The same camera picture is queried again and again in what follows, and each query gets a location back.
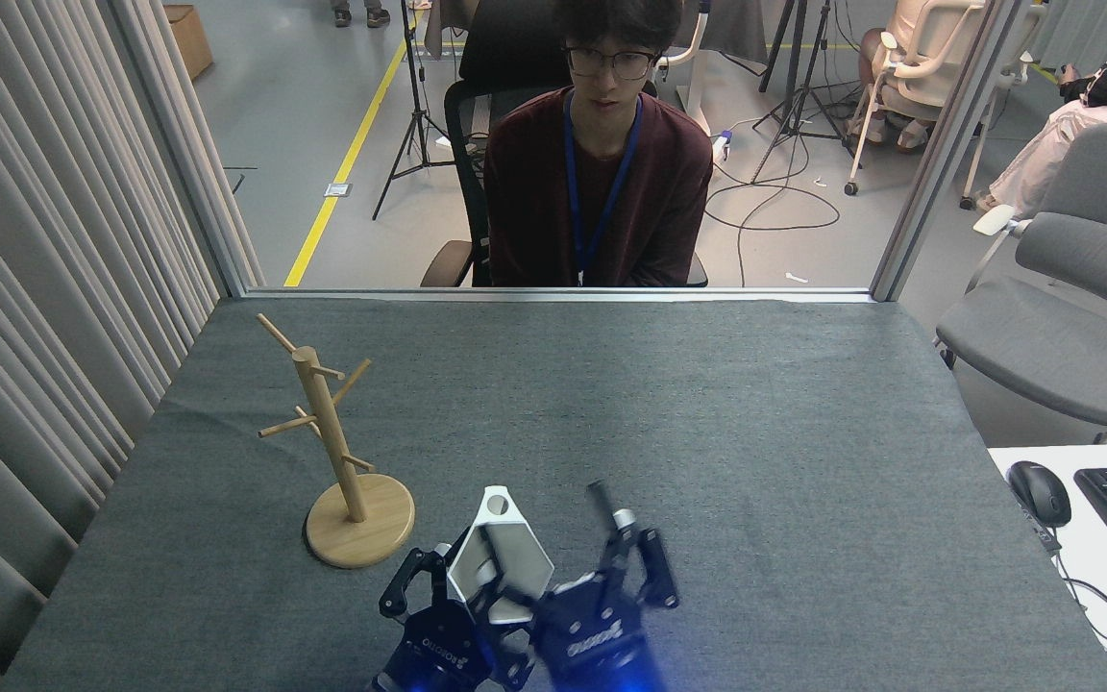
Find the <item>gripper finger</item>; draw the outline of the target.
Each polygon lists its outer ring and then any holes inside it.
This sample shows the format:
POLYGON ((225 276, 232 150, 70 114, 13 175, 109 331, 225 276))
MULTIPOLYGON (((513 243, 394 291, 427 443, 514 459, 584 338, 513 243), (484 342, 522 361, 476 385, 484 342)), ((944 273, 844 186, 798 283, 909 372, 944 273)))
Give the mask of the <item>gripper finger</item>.
POLYGON ((539 597, 524 592, 519 588, 501 588, 495 609, 497 626, 523 626, 535 623, 537 628, 557 627, 565 622, 565 605, 561 592, 554 588, 539 597))
POLYGON ((530 593, 523 588, 515 586, 506 576, 504 561, 501 560, 500 548, 497 540, 493 538, 489 526, 480 527, 480 539, 486 547, 488 564, 492 564, 492 577, 484 577, 480 583, 479 614, 487 621, 530 621, 530 593), (492 616, 492 608, 498 602, 509 601, 515 608, 520 610, 520 614, 514 616, 492 616))
POLYGON ((676 608, 677 583, 669 565, 662 534, 658 529, 642 529, 638 526, 631 509, 617 508, 610 499, 606 482, 588 483, 587 492, 609 534, 596 570, 596 577, 602 583, 598 605, 628 602, 646 607, 676 608), (625 592, 629 552, 633 548, 640 552, 645 574, 637 597, 625 592))
POLYGON ((408 617, 406 591, 417 574, 430 574, 431 605, 448 601, 447 556, 452 546, 435 546, 430 551, 413 548, 405 556, 394 578, 383 589, 379 599, 382 617, 405 621, 408 617))

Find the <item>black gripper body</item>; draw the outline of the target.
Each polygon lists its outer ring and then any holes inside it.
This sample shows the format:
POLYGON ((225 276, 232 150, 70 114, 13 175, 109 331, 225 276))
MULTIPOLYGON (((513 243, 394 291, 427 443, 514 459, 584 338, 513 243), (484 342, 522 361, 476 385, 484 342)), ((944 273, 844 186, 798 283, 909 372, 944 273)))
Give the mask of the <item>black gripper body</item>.
POLYGON ((377 675, 373 691, 476 691, 492 680, 505 691, 523 691, 528 652, 504 643, 520 626, 476 621, 459 601, 439 601, 397 616, 404 634, 377 675))
POLYGON ((531 644, 554 691, 664 691, 640 605, 601 575, 545 592, 532 605, 531 644))

